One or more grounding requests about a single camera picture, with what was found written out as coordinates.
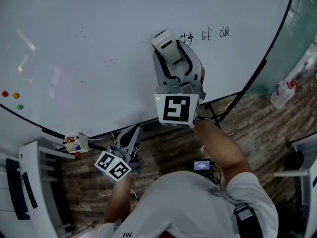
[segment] white t-shirt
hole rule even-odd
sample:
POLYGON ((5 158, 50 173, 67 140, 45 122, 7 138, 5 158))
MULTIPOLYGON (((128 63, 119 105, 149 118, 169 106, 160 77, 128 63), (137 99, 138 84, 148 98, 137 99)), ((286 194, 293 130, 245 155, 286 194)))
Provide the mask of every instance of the white t-shirt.
POLYGON ((236 175, 223 194, 203 176, 180 171, 157 179, 122 224, 102 225, 97 238, 156 238, 165 230, 176 238, 236 238, 233 212, 241 203, 254 209, 264 238, 277 237, 276 208, 254 174, 236 175))

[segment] yellow object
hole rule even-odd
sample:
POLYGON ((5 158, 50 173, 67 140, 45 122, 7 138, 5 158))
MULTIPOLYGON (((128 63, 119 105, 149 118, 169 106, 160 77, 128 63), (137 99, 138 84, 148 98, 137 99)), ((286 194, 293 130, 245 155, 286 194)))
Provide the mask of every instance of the yellow object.
POLYGON ((19 99, 19 98, 20 98, 20 95, 19 95, 18 93, 14 93, 12 96, 13 96, 13 98, 15 98, 15 99, 19 99))

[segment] person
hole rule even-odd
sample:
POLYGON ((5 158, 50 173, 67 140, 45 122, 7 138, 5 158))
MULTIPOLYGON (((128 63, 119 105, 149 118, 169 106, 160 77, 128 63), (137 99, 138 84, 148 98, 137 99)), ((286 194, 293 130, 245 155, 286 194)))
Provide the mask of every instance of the person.
POLYGON ((132 175, 126 175, 114 185, 98 238, 277 237, 276 208, 239 146, 209 120, 196 121, 194 132, 222 170, 225 193, 201 175, 179 171, 154 181, 130 213, 132 175), (260 235, 249 223, 242 236, 235 215, 241 204, 255 213, 260 235))

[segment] shirt sleeve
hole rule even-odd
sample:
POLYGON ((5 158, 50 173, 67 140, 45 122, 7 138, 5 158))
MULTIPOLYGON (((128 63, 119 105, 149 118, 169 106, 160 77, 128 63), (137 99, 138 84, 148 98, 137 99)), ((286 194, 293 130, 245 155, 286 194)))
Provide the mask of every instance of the shirt sleeve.
POLYGON ((227 195, 254 209, 264 238, 275 238, 278 233, 278 214, 270 197, 252 173, 240 173, 228 183, 227 195))
POLYGON ((103 224, 98 229, 97 238, 111 238, 114 234, 114 223, 103 224))

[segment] forearm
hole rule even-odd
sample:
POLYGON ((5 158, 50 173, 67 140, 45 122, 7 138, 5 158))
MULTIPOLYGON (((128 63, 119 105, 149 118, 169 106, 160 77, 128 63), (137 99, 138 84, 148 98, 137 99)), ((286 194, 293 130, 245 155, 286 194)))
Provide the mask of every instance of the forearm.
POLYGON ((239 146, 214 123, 199 120, 196 122, 194 132, 210 157, 223 171, 226 183, 238 173, 252 171, 239 146))
POLYGON ((123 222, 130 214, 131 176, 126 175, 115 183, 110 200, 106 207, 105 223, 123 222))

